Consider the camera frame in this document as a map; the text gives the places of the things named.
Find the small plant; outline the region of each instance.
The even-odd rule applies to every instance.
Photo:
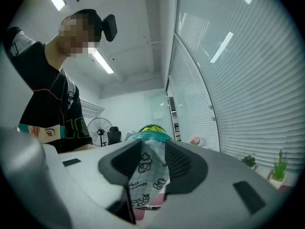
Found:
[[[274,172],[272,174],[272,179],[278,180],[278,181],[282,181],[284,179],[285,170],[287,167],[286,154],[287,153],[285,153],[285,157],[283,158],[283,152],[280,151],[278,162],[276,162],[276,160],[274,162],[275,167],[274,167]]]
[[[255,158],[251,157],[251,155],[248,155],[242,159],[242,162],[248,165],[249,167],[253,167],[255,165]]]

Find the black t-shirt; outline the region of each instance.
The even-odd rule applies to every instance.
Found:
[[[4,47],[33,90],[20,120],[20,130],[35,135],[41,143],[55,146],[59,153],[92,144],[81,112],[79,90],[64,70],[59,72],[48,64],[44,44],[12,27],[7,31]]]

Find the black rectangular slot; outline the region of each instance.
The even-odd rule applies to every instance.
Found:
[[[240,181],[234,183],[233,186],[251,215],[255,214],[266,205],[266,203],[248,182]]]
[[[71,165],[74,165],[74,164],[79,163],[79,162],[81,162],[79,159],[74,158],[74,159],[70,159],[70,160],[67,160],[67,161],[63,161],[63,165],[65,167],[67,167],[67,166],[71,166]]]

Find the white ceiling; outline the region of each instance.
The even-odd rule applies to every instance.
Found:
[[[97,87],[107,89],[107,86],[119,83],[128,85],[129,78],[141,81],[136,75],[146,74],[151,79],[160,75],[160,12],[159,0],[65,0],[66,6],[57,11],[51,0],[29,0],[27,12],[20,14],[27,24],[27,33],[36,41],[47,42],[58,31],[65,16],[81,9],[95,9],[103,19],[108,14],[114,14],[118,33],[112,42],[102,36],[99,51],[113,68],[113,74],[106,71],[91,55],[69,59],[64,69],[78,70],[88,76]]]

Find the black hair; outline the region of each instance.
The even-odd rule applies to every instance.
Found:
[[[84,14],[87,16],[88,23],[94,26],[95,42],[99,42],[102,38],[102,20],[98,16],[97,12],[93,9],[79,10],[71,15],[71,19],[75,19],[78,14]]]

